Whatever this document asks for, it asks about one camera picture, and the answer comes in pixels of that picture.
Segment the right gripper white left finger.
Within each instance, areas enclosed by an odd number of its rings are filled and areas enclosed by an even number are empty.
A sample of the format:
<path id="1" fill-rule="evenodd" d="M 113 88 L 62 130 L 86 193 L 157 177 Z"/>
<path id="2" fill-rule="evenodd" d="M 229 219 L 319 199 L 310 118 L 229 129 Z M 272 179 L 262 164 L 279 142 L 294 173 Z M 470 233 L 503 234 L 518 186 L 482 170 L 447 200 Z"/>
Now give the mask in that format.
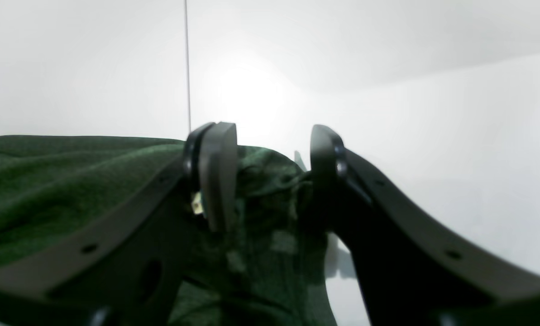
<path id="1" fill-rule="evenodd" d="M 200 229 L 230 230 L 233 123 L 189 134 L 183 156 L 132 198 L 61 243 L 0 268 L 9 326 L 164 326 Z"/>

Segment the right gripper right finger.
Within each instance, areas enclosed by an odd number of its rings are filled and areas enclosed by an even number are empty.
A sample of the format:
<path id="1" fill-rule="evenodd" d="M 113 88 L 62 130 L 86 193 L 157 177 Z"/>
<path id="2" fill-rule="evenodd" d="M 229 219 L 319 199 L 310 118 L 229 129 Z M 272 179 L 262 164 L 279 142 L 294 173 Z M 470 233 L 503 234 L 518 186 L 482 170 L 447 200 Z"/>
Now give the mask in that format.
<path id="1" fill-rule="evenodd" d="M 372 326 L 540 326 L 540 276 L 417 206 L 330 127 L 311 132 L 310 226 L 349 249 Z"/>

